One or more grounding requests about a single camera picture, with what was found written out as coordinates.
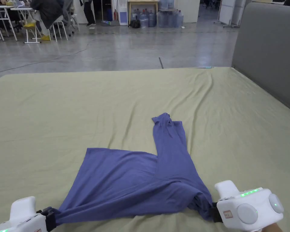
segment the person sitting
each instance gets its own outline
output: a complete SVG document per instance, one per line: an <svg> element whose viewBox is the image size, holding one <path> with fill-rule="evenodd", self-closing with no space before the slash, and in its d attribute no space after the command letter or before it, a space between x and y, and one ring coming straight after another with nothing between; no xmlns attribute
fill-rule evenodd
<svg viewBox="0 0 290 232"><path fill-rule="evenodd" d="M59 4L60 0L32 0L30 7L37 10L33 14L31 22L26 24L26 29L34 29L36 21L40 22L43 36L41 40L50 40L49 28L56 21L58 17L63 15L63 8Z"/></svg>

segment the round button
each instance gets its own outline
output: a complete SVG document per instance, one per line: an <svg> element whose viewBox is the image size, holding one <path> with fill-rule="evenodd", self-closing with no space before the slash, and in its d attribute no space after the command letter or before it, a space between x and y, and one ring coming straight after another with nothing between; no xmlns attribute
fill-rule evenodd
<svg viewBox="0 0 290 232"><path fill-rule="evenodd" d="M245 224L253 224L258 219L257 210L252 205L247 203L238 206L237 215Z"/></svg>
<svg viewBox="0 0 290 232"><path fill-rule="evenodd" d="M276 194L270 194L269 201L276 213L281 214L284 212L284 207L282 206L282 203L279 201L279 198Z"/></svg>

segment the gray floor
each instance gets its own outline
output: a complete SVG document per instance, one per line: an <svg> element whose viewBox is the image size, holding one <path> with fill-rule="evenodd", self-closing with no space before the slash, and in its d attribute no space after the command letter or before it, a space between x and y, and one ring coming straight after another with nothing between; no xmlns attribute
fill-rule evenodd
<svg viewBox="0 0 290 232"><path fill-rule="evenodd" d="M181 28L133 29L82 26L69 38L24 44L18 34L0 41L0 77L14 73L86 72L230 66L237 29L214 24L218 12L200 6L197 24Z"/></svg>

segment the blue t-shirt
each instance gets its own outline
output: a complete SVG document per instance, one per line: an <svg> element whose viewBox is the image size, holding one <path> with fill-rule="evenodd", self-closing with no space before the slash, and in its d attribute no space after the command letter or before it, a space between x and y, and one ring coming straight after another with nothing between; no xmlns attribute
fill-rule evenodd
<svg viewBox="0 0 290 232"><path fill-rule="evenodd" d="M211 220L212 198L187 152L181 121L153 118L157 156L146 152L88 148L56 222L98 221L171 214L186 207Z"/></svg>

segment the white chair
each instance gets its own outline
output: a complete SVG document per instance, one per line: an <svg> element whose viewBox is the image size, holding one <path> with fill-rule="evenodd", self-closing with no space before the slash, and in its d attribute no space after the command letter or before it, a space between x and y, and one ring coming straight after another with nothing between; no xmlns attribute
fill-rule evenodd
<svg viewBox="0 0 290 232"><path fill-rule="evenodd" d="M57 42L57 36L56 36L56 31L55 31L55 27L54 27L54 24L57 24L58 26L58 30L59 30L59 35L60 35L60 39L62 39L61 37L61 32L60 32L60 28L59 28L59 23L62 23L63 25L63 30L65 31L65 35L66 35L66 38L68 40L68 36L67 36L67 33L66 33L66 29L65 29L65 25L63 24L63 15L61 15L59 18L56 19L56 21L53 23L52 27L53 27L53 30L54 30L54 35L55 35L55 39L56 39L56 42Z"/></svg>

